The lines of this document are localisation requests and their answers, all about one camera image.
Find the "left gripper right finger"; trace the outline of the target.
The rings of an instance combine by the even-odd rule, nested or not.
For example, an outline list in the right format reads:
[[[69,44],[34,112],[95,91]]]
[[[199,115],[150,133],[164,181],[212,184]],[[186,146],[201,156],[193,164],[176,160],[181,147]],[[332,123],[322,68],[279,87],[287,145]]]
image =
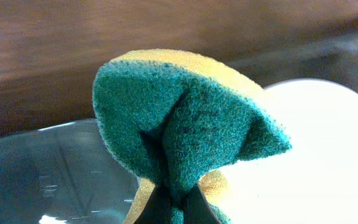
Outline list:
[[[199,185],[194,185],[183,200],[184,224],[221,224]]]

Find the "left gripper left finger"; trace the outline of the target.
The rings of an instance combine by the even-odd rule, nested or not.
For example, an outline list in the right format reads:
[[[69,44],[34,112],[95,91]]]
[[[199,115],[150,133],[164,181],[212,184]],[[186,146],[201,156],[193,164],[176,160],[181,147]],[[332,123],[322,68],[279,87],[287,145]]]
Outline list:
[[[170,224],[172,198],[166,187],[155,187],[134,224]]]

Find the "white plate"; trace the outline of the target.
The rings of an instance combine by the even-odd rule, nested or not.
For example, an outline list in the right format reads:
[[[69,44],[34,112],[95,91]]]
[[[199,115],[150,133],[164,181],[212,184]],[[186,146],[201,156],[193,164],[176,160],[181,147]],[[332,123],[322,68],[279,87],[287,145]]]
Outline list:
[[[358,93],[297,79],[267,87],[290,135],[281,155],[223,167],[234,223],[358,224]]]

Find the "green yellow sponge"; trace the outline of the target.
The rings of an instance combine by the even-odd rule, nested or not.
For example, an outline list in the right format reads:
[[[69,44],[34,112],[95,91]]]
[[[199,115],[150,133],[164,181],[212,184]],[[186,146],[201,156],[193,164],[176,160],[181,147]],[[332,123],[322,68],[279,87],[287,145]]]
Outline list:
[[[155,187],[170,192],[170,223],[183,223],[183,200],[194,185],[218,220],[230,223],[219,206],[231,192],[221,168],[291,149],[264,89],[200,54],[130,51],[98,70],[92,99],[105,146],[140,179],[126,223],[137,220]]]

